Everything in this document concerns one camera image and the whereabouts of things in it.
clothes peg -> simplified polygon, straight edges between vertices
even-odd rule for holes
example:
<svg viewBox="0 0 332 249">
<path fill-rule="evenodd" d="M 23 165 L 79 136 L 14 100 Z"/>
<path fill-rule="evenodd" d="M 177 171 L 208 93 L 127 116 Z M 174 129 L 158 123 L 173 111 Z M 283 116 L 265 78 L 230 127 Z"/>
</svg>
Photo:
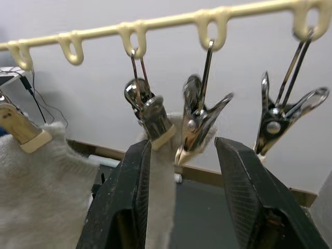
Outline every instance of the clothes peg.
<svg viewBox="0 0 332 249">
<path fill-rule="evenodd" d="M 318 107 L 328 97 L 329 89 L 326 87 L 320 87 L 307 93 L 297 103 L 287 104 L 288 98 L 291 94 L 293 85 L 295 83 L 296 77 L 300 70 L 304 56 L 308 50 L 310 42 L 311 38 L 309 38 L 308 41 L 305 43 L 300 42 L 296 50 L 296 53 L 293 57 L 293 60 L 289 66 L 289 69 L 286 73 L 284 81 L 280 87 L 279 94 L 275 103 L 269 97 L 270 82 L 269 82 L 268 73 L 265 72 L 262 78 L 262 83 L 261 83 L 262 113 L 261 113 L 257 140 L 254 147 L 254 151 L 260 157 L 261 160 L 264 160 L 267 151 L 280 139 L 280 137 L 283 134 L 285 134 L 285 132 L 300 117 Z M 297 59 L 298 62 L 294 70 L 292 79 L 289 83 L 285 99 L 283 103 L 280 104 L 280 99 L 283 94 L 285 85 L 288 81 L 288 78 L 293 70 L 293 67 Z"/>
<path fill-rule="evenodd" d="M 230 93 L 210 109 L 208 109 L 204 103 L 213 44 L 214 42 L 211 40 L 207 50 L 203 80 L 201 81 L 197 75 L 191 75 L 183 87 L 185 104 L 183 112 L 182 145 L 176 152 L 176 166 L 182 165 L 204 150 L 207 142 L 205 139 L 208 132 L 220 112 L 233 98 L 233 93 Z"/>
<path fill-rule="evenodd" d="M 10 133 L 28 154 L 52 140 L 52 136 L 48 132 L 32 124 L 15 106 L 1 101 L 0 127 Z"/>
<path fill-rule="evenodd" d="M 167 118 L 163 97 L 155 96 L 147 80 L 143 58 L 141 59 L 144 79 L 137 77 L 135 50 L 132 51 L 134 79 L 124 88 L 124 97 L 131 104 L 139 124 L 145 129 L 153 150 L 158 150 L 175 134 L 175 126 Z"/>
</svg>

white cloth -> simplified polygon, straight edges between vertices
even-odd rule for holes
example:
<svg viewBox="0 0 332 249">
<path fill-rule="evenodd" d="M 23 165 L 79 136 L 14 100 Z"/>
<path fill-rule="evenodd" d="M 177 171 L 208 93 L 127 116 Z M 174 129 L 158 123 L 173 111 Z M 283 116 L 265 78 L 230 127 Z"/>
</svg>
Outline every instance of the white cloth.
<svg viewBox="0 0 332 249">
<path fill-rule="evenodd" d="M 0 138 L 1 248 L 75 248 L 98 165 L 72 151 L 65 128 L 43 127 L 53 139 L 26 154 Z"/>
<path fill-rule="evenodd" d="M 169 248 L 174 226 L 176 198 L 174 158 L 182 143 L 182 116 L 168 115 L 168 118 L 175 125 L 175 135 L 158 151 L 151 151 L 145 249 Z M 204 140 L 205 145 L 216 131 L 215 127 L 211 128 Z M 147 139 L 146 134 L 141 138 L 141 140 L 144 139 Z"/>
</svg>

clothes hanger rail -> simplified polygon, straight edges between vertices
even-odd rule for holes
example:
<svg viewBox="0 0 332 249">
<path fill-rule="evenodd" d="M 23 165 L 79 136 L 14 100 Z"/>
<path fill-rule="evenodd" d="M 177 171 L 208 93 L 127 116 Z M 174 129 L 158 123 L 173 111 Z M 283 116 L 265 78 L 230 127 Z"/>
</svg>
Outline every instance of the clothes hanger rail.
<svg viewBox="0 0 332 249">
<path fill-rule="evenodd" d="M 230 19 L 285 10 L 292 11 L 294 14 L 293 30 L 295 36 L 302 41 L 306 41 L 310 29 L 306 23 L 306 18 L 308 11 L 312 8 L 316 8 L 319 12 L 319 20 L 312 35 L 312 40 L 317 40 L 328 30 L 331 20 L 332 0 L 274 0 L 231 7 L 221 6 L 214 9 L 202 9 L 196 12 L 169 17 L 123 22 L 118 25 L 99 27 L 96 29 L 74 30 L 51 36 L 12 40 L 7 43 L 1 43 L 0 51 L 9 50 L 17 65 L 23 70 L 29 70 L 33 66 L 29 52 L 31 47 L 59 43 L 69 63 L 80 65 L 84 59 L 82 48 L 83 40 L 120 35 L 127 55 L 131 56 L 131 52 L 134 48 L 131 44 L 130 36 L 135 33 L 139 43 L 135 58 L 139 59 L 142 58 L 146 52 L 146 32 L 148 30 L 162 29 L 165 27 L 195 24 L 198 29 L 202 47 L 208 49 L 210 42 L 210 38 L 208 37 L 208 25 L 210 22 L 215 22 L 218 26 L 218 36 L 214 40 L 213 46 L 213 50 L 217 51 L 222 48 L 225 43 L 227 22 Z M 74 45 L 76 54 L 71 52 L 70 44 Z"/>
</svg>

dark floor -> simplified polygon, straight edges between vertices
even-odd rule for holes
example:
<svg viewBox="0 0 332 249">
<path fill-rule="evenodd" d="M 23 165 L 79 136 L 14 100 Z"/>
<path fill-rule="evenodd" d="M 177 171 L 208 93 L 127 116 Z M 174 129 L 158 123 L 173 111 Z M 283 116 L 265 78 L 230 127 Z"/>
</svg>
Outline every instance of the dark floor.
<svg viewBox="0 0 332 249">
<path fill-rule="evenodd" d="M 96 181 L 112 168 L 100 166 Z M 170 249 L 238 249 L 224 189 L 184 180 L 176 188 L 175 227 Z"/>
</svg>

plastic clothespin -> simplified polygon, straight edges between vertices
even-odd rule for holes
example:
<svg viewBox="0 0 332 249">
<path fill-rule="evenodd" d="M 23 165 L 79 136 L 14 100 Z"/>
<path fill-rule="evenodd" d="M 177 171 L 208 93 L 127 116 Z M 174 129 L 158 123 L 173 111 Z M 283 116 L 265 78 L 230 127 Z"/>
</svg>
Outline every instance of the plastic clothespin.
<svg viewBox="0 0 332 249">
<path fill-rule="evenodd" d="M 0 126 L 20 143 L 23 151 L 30 154 L 52 140 L 51 134 L 32 124 L 9 103 L 9 98 L 0 93 Z"/>
<path fill-rule="evenodd" d="M 183 165 L 190 158 L 204 150 L 206 147 L 206 142 L 204 142 L 206 135 L 215 123 L 220 112 L 233 98 L 233 93 L 230 93 L 211 109 L 205 106 L 205 94 L 213 43 L 213 40 L 211 40 L 207 50 L 203 81 L 201 81 L 198 76 L 191 75 L 183 87 L 185 104 L 183 112 L 182 145 L 176 152 L 176 166 Z"/>
<path fill-rule="evenodd" d="M 163 106 L 163 97 L 155 96 L 147 80 L 143 58 L 141 65 L 144 79 L 137 77 L 134 60 L 135 50 L 132 51 L 132 64 L 134 79 L 128 82 L 124 88 L 124 97 L 131 104 L 139 124 L 147 133 L 153 150 L 158 150 L 175 134 L 175 126 L 169 121 Z"/>
<path fill-rule="evenodd" d="M 307 93 L 296 104 L 287 104 L 303 59 L 310 45 L 312 34 L 313 30 L 310 31 L 309 38 L 306 42 L 301 41 L 299 43 L 283 83 L 281 84 L 275 103 L 269 97 L 270 83 L 268 73 L 264 73 L 261 83 L 262 112 L 257 140 L 254 147 L 254 151 L 259 156 L 261 161 L 264 161 L 267 151 L 300 117 L 318 107 L 328 97 L 329 89 L 326 87 L 320 87 Z M 290 80 L 285 99 L 283 103 L 280 104 L 283 91 L 289 76 L 293 71 L 296 61 L 297 65 L 295 67 L 292 79 Z"/>
</svg>

